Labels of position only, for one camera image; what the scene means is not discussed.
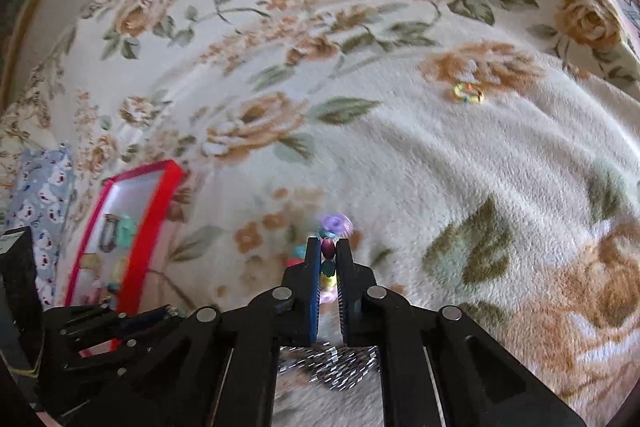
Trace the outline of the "bronze metal watch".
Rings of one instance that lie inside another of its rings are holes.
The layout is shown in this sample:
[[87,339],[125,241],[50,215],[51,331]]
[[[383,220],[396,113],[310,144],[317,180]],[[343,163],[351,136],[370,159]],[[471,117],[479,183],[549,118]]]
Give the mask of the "bronze metal watch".
[[120,218],[114,213],[105,213],[103,227],[99,237],[99,248],[105,254],[114,251],[118,243],[118,227]]

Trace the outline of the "red jewelry box tray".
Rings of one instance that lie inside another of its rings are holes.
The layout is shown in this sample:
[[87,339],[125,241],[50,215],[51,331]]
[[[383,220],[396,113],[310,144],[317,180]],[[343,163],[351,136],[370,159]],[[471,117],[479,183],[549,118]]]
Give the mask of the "red jewelry box tray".
[[[104,305],[138,312],[146,273],[172,198],[183,179],[175,161],[163,160],[106,179],[79,243],[64,297],[66,307]],[[100,251],[105,213],[120,218],[114,251]]]

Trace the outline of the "blue koala print pillow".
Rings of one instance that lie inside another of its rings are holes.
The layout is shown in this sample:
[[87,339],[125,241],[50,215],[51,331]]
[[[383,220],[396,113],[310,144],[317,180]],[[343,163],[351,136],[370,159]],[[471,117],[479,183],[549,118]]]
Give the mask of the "blue koala print pillow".
[[23,150],[6,214],[6,228],[32,230],[35,285],[44,309],[54,303],[56,268],[74,182],[73,157],[65,146]]

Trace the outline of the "floral blanket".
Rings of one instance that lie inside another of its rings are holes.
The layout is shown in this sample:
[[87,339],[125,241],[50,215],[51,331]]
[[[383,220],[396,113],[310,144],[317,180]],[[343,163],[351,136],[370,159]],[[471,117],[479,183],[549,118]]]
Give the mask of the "floral blanket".
[[321,219],[410,303],[469,314],[590,426],[639,377],[639,40],[615,0],[61,0],[1,114],[75,182],[63,302],[103,182],[184,172],[145,308],[231,310]]

